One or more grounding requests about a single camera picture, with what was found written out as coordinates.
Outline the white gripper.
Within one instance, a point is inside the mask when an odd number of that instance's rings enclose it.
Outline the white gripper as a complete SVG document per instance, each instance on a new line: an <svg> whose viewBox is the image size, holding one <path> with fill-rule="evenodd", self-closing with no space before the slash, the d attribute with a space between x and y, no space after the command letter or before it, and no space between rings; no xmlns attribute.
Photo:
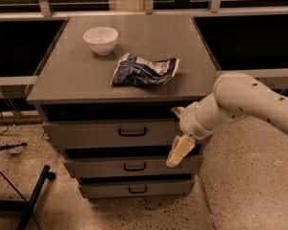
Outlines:
<svg viewBox="0 0 288 230"><path fill-rule="evenodd" d="M180 130L184 135L176 136L166 161L169 168L176 167L182 159L195 147L195 140L203 140L213 131L205 128L196 116L196 103L186 108L182 106L172 107L171 111L180 118Z"/></svg>

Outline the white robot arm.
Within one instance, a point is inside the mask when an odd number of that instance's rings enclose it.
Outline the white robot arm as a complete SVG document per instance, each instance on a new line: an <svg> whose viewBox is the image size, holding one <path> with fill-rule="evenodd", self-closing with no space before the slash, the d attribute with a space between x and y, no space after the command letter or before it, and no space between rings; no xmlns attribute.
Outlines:
<svg viewBox="0 0 288 230"><path fill-rule="evenodd" d="M260 119L288 135L288 97L271 90L255 78L241 73L221 75L211 94L198 102L171 109L180 120L181 136L172 144L166 165L176 167L219 126L233 124L247 116Z"/></svg>

